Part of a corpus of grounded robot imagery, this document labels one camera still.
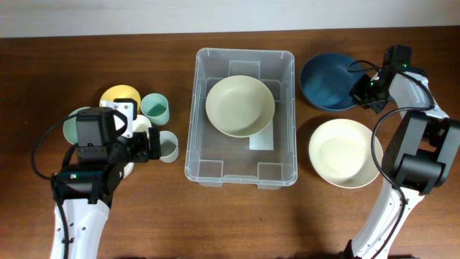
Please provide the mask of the blue bowl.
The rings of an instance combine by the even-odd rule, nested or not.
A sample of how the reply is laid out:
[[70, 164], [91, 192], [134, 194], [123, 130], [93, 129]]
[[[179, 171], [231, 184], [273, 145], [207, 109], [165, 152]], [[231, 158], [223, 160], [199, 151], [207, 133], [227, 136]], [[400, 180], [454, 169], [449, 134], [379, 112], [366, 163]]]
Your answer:
[[300, 72], [300, 88], [314, 107], [329, 112], [341, 112], [356, 105], [349, 95], [353, 86], [365, 75], [350, 73], [354, 60], [338, 53], [322, 53], [309, 59]]

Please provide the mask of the cream bowl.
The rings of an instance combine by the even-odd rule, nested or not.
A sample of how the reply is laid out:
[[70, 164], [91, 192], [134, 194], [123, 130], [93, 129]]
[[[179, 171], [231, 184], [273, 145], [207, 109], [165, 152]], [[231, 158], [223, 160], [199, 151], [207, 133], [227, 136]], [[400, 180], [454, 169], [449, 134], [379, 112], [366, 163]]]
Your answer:
[[275, 115], [275, 99], [260, 80], [229, 76], [208, 92], [205, 109], [208, 120], [219, 132], [246, 138], [267, 128]]
[[379, 175], [371, 154], [372, 131], [350, 119], [321, 124], [308, 145], [310, 162], [326, 182], [340, 188], [361, 188]]

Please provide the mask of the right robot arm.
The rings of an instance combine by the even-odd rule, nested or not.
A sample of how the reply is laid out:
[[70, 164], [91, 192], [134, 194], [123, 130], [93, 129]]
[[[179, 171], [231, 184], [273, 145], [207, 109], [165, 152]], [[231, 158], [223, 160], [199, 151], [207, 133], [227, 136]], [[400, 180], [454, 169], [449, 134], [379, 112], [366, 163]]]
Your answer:
[[350, 91], [355, 102], [376, 112], [393, 100], [402, 121], [381, 159], [372, 153], [383, 176], [382, 189], [363, 229], [348, 241], [341, 258], [387, 258], [405, 220], [434, 188], [442, 186], [459, 150], [459, 121], [437, 105], [428, 80], [419, 72], [380, 68], [363, 75]]

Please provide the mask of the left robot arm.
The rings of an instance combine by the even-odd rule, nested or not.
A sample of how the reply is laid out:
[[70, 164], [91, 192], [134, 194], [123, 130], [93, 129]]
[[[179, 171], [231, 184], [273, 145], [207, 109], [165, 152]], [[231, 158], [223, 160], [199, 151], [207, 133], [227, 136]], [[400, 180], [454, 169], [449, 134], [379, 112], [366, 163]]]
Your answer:
[[157, 128], [134, 132], [130, 138], [100, 126], [78, 126], [77, 133], [77, 163], [70, 164], [67, 156], [51, 179], [56, 202], [52, 258], [96, 258], [125, 166], [161, 156]]

